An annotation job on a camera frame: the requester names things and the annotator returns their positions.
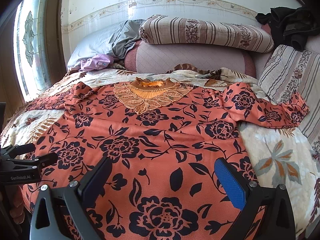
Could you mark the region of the orange black floral garment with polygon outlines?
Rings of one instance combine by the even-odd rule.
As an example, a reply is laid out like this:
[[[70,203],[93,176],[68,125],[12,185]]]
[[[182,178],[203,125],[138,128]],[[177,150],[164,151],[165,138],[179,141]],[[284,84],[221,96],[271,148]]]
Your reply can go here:
[[[111,159],[111,175],[87,210],[105,239],[221,239],[239,211],[216,177],[216,159],[256,180],[237,123],[291,128],[309,111],[299,93],[275,105],[243,82],[222,91],[176,83],[150,107],[138,97],[128,82],[80,82],[30,105],[63,110],[30,155],[57,154],[43,183],[64,187]]]

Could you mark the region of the black clothing pile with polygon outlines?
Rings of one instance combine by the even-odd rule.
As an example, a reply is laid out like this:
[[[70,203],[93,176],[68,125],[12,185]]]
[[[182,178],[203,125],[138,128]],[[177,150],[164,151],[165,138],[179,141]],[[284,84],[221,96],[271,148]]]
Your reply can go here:
[[[258,13],[255,19],[261,25],[269,26],[274,48],[286,45],[303,51],[308,37],[319,34],[319,23],[306,7],[271,8],[267,14]]]

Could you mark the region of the cream leaf-pattern blanket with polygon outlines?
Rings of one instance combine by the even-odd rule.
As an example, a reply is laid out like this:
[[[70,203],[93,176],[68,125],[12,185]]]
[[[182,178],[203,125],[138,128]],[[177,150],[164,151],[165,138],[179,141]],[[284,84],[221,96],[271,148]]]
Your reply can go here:
[[[151,106],[154,97],[176,83],[222,91],[232,84],[243,82],[251,87],[257,98],[275,104],[259,88],[255,78],[227,68],[206,74],[192,70],[175,70],[169,74],[138,74],[111,68],[74,73],[64,77],[36,99],[66,92],[80,82],[91,88],[131,83],[139,91],[138,103],[146,107]],[[44,112],[31,110],[32,102],[26,103],[9,119],[1,133],[2,146],[30,142],[36,145],[39,137],[63,115],[61,109]],[[256,176],[253,181],[264,187],[276,187],[279,184],[287,187],[296,220],[296,233],[304,231],[308,224],[319,216],[319,157],[301,133],[300,124],[291,128],[270,128],[246,121],[237,123]],[[51,187],[42,180],[22,187],[22,197],[28,211],[33,211],[37,195],[44,184]]]

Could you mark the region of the stained glass window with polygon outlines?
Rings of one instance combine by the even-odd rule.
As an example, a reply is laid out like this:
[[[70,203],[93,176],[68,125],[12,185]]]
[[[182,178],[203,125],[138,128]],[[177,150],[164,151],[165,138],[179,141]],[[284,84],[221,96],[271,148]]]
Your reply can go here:
[[[14,60],[17,78],[26,102],[52,84],[44,45],[46,0],[22,0],[14,22]]]

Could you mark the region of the purple patterned cloth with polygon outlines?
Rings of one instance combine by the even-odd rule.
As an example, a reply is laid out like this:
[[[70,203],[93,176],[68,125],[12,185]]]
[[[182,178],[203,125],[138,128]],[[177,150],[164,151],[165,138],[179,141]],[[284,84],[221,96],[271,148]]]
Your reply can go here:
[[[114,57],[106,54],[97,54],[87,60],[82,60],[80,70],[83,72],[91,72],[94,70],[102,70],[114,63]]]

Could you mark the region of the striped floral side pillow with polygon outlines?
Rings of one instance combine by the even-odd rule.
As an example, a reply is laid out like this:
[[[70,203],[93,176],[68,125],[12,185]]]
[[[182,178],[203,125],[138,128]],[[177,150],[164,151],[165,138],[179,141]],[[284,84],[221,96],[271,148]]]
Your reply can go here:
[[[299,126],[319,154],[319,54],[280,45],[259,79],[260,88],[276,103],[288,101],[296,90],[310,109]]]

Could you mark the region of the light blue pillow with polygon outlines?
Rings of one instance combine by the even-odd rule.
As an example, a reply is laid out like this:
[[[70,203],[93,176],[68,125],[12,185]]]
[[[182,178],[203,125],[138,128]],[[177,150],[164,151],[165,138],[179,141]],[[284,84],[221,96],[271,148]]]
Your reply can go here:
[[[71,54],[67,63],[68,69],[76,66],[81,60],[98,54],[124,59],[140,40],[139,29],[144,22],[144,19],[126,20],[87,35]]]

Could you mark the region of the pink quilted headboard cushion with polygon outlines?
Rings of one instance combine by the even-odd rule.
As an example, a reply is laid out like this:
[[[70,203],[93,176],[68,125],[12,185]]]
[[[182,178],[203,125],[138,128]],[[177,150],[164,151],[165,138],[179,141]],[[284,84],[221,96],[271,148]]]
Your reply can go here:
[[[253,59],[248,52],[207,44],[147,44],[138,41],[124,59],[124,67],[132,72],[163,74],[179,64],[191,64],[198,70],[225,67],[256,77]]]

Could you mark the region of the striped floral bolster pillow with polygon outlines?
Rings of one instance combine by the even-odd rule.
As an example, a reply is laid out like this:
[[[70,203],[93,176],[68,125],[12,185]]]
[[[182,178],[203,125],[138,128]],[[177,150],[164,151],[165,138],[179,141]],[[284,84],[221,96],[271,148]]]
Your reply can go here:
[[[272,36],[253,25],[214,23],[182,17],[154,15],[140,27],[141,39],[148,44],[210,44],[268,53]]]

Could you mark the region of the dark wooden window frame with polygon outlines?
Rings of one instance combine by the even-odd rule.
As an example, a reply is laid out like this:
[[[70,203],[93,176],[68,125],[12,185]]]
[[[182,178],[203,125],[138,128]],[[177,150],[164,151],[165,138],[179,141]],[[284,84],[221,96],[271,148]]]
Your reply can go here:
[[[14,60],[14,22],[18,5],[22,0],[1,0],[1,102],[5,110],[1,116],[12,117],[27,103],[22,95]],[[61,34],[62,0],[46,0],[44,15],[44,45],[51,81],[50,87],[66,73]]]

